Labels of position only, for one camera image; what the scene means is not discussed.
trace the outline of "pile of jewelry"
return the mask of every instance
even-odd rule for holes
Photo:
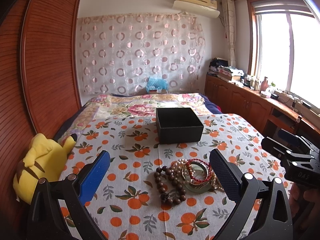
[[[171,184],[179,193],[174,199],[172,199],[171,195],[166,193],[166,189],[163,187],[164,184],[161,179],[161,176],[163,176],[161,175],[162,171],[165,172],[168,179],[171,181]],[[203,193],[210,189],[224,192],[210,163],[206,163],[200,159],[179,159],[170,168],[167,166],[163,166],[162,168],[158,167],[154,176],[157,188],[161,193],[160,198],[162,203],[174,203],[175,205],[179,205],[181,201],[185,201],[186,190],[183,189],[183,185],[189,190],[197,193]]]

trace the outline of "window blind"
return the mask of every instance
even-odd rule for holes
[[[266,13],[295,13],[313,16],[302,0],[262,0],[253,2],[255,15]]]

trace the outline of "black box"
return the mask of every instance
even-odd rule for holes
[[[156,125],[159,144],[198,142],[204,128],[191,108],[157,108]]]

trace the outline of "patterned wall curtain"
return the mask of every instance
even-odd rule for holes
[[[134,95],[149,79],[192,91],[205,40],[196,17],[123,14],[78,19],[77,67],[84,92]]]
[[[228,63],[230,66],[236,67],[236,9],[233,0],[222,0],[222,8],[224,15],[224,25],[227,33],[227,43],[229,49]]]

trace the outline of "stuffed animal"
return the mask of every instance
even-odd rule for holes
[[[42,133],[33,137],[29,151],[18,163],[13,178],[13,188],[20,199],[30,204],[36,184],[42,177],[49,182],[59,180],[67,162],[67,155],[76,144],[75,140],[69,136],[62,147]]]

